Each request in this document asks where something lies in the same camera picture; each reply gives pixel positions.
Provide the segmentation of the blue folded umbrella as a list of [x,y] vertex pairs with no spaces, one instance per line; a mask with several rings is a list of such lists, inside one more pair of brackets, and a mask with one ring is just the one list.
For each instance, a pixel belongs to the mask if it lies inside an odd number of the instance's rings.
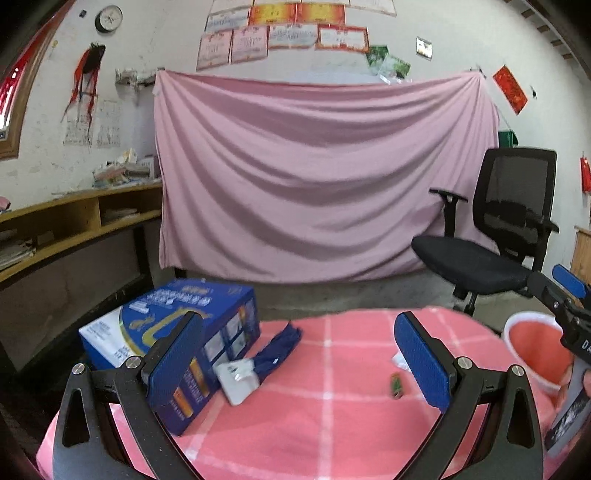
[[253,371],[259,383],[266,381],[266,378],[287,360],[291,352],[300,344],[303,334],[300,327],[295,327],[293,323],[288,322],[266,347],[252,357]]

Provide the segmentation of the pink hanging sheet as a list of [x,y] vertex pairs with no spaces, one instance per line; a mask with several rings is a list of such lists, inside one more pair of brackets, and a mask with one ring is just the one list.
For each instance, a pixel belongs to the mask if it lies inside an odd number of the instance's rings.
[[430,189],[472,195],[499,115],[478,73],[388,85],[158,74],[159,264],[272,284],[421,267]]

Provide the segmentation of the green battery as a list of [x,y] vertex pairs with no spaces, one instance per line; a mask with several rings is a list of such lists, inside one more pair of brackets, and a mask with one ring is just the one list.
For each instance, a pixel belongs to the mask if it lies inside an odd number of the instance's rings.
[[401,399],[405,395],[403,376],[400,373],[394,373],[391,376],[391,393],[394,399]]

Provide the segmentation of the pink checked tablecloth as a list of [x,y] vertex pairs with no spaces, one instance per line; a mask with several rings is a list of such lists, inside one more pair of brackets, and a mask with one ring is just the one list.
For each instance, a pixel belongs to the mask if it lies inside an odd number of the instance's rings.
[[393,478],[439,416],[396,361],[396,316],[301,320],[303,340],[283,365],[238,406],[214,394],[177,445],[208,479]]

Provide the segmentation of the red paper wall decoration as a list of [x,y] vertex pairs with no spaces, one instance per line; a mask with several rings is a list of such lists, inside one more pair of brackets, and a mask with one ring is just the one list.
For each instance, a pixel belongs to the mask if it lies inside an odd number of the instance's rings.
[[494,75],[493,79],[500,88],[512,110],[519,115],[528,103],[528,97],[510,69],[504,65]]

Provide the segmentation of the black office chair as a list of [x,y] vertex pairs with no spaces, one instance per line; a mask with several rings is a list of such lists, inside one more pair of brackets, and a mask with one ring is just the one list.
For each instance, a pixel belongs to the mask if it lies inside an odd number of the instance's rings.
[[539,148],[492,148],[486,151],[472,201],[475,228],[495,248],[456,235],[457,205],[468,198],[442,188],[429,193],[443,202],[444,234],[420,235],[412,249],[432,272],[454,286],[469,316],[480,296],[514,292],[529,298],[527,282],[543,268],[550,236],[557,153]]

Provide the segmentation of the wooden wall shelf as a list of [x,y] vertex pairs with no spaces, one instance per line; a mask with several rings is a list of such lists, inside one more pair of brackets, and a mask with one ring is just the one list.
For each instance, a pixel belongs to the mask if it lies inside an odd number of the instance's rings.
[[76,250],[161,216],[159,181],[65,195],[1,215],[1,231],[30,241],[34,251],[1,270],[12,284]]

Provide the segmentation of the blue cardboard box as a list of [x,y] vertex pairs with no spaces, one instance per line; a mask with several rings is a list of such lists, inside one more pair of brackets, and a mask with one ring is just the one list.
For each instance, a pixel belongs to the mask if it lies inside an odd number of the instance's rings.
[[151,410],[181,435],[219,388],[216,366],[245,357],[259,339],[252,287],[196,279],[169,282],[81,327],[98,370],[146,360]]

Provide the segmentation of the wall clock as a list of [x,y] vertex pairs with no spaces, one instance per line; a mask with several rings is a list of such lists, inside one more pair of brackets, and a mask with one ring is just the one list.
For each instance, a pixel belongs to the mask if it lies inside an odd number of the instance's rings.
[[94,20],[95,29],[101,34],[111,34],[122,24],[123,12],[117,5],[108,5],[98,12]]

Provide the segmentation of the wooden counter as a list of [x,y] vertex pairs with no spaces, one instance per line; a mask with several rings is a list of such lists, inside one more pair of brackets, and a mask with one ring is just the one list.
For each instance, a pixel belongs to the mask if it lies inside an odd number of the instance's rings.
[[587,284],[591,283],[591,232],[576,227],[575,248],[570,271]]

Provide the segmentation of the red white trash basin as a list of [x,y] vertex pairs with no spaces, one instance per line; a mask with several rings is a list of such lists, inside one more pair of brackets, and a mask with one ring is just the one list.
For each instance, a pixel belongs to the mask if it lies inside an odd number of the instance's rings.
[[507,320],[502,339],[523,365],[534,383],[551,398],[556,398],[561,380],[573,362],[573,354],[561,344],[562,328],[552,315],[522,311]]

